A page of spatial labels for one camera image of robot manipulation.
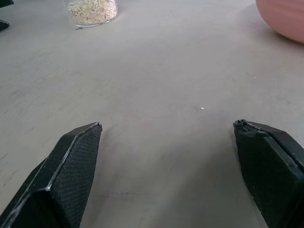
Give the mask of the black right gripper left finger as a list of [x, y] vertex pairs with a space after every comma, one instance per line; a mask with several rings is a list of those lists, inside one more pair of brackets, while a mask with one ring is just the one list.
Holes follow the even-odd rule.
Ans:
[[78, 228], [95, 175], [100, 122], [64, 134], [0, 216], [2, 228]]

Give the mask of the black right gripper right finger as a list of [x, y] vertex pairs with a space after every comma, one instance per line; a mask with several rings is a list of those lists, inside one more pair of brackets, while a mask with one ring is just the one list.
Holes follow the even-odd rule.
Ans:
[[287, 132], [261, 123], [233, 123], [246, 187], [270, 228], [304, 226], [304, 149]]

